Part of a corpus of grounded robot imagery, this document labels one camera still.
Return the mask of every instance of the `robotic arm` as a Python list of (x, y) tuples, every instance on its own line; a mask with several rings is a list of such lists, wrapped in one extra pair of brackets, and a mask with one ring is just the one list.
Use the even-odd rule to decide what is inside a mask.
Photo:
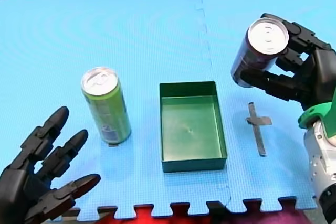
[[(293, 77), (277, 76), (268, 71), (244, 70), (241, 78), (252, 86), (274, 97), (301, 103), (304, 110), (325, 102), (331, 102), (336, 87), (336, 53), (330, 44), (320, 41), (315, 33), (272, 14), (263, 14), (280, 20), (288, 30), (287, 48), (279, 55), (276, 65)], [(303, 61), (302, 53), (308, 55)]]
[[(336, 223), (336, 53), (315, 33), (271, 14), (261, 17), (281, 21), (288, 30), (287, 48), (276, 65), (293, 77), (247, 69), (241, 78), (274, 97), (301, 103), (305, 110), (299, 126), (307, 129), (304, 139), (309, 155), (310, 180), (330, 223)], [(302, 53), (308, 55), (303, 61)]]
[[(39, 224), (55, 219), (99, 182), (100, 176), (91, 174), (60, 189), (50, 189), (51, 181), (70, 167), (70, 162), (88, 138), (88, 132), (82, 130), (47, 156), (68, 115), (69, 110), (63, 106), (43, 126), (36, 127), (21, 145), (21, 152), (3, 170), (0, 176), (0, 224)], [(43, 161), (42, 168), (34, 173), (38, 161)]]

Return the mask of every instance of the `aluminum can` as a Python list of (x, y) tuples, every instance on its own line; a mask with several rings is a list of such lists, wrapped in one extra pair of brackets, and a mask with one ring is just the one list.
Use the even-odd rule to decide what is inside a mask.
[(93, 68), (83, 75), (81, 89), (101, 138), (109, 144), (125, 141), (131, 126), (116, 72), (106, 67)]
[(235, 83), (244, 88), (251, 85), (240, 74), (246, 69), (268, 70), (276, 57), (287, 47), (289, 35), (284, 24), (273, 18), (261, 18), (247, 29), (231, 68)]

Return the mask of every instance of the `green tray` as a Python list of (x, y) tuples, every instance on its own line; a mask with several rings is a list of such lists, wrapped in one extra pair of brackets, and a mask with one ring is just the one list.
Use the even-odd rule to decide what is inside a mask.
[(164, 172), (223, 169), (227, 157), (216, 84), (160, 84)]

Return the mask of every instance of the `foam puzzle mat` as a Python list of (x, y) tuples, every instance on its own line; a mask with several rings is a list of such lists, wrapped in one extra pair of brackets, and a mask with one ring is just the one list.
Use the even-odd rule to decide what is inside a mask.
[[(208, 213), (207, 201), (232, 212), (243, 200), (262, 200), (262, 211), (281, 210), (295, 197), (298, 209), (316, 207), (308, 180), (302, 113), (258, 89), (235, 85), (230, 68), (248, 25), (269, 12), (296, 21), (336, 45), (333, 0), (0, 0), (0, 168), (9, 164), (33, 128), (59, 106), (69, 120), (54, 146), (81, 129), (89, 138), (54, 187), (89, 173), (101, 182), (77, 200), (79, 220), (99, 218), (116, 206), (116, 218), (134, 218), (136, 205), (170, 216), (170, 204), (190, 203), (190, 215)], [(132, 124), (131, 137), (108, 147), (80, 91), (90, 68), (108, 66), (120, 77)], [(272, 72), (280, 73), (277, 67)], [(223, 170), (164, 174), (160, 153), (159, 83), (217, 84), (228, 159)], [(267, 156), (260, 157), (247, 104), (273, 125), (261, 128)]]

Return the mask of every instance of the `can top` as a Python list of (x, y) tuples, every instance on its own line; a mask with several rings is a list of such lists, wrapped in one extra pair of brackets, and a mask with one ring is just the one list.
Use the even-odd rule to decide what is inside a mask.
[(247, 37), (255, 50), (266, 55), (282, 52), (289, 40), (285, 25), (273, 18), (261, 18), (253, 22), (248, 28)]
[(116, 72), (106, 67), (97, 67), (86, 72), (81, 79), (81, 88), (91, 95), (104, 95), (118, 85)]

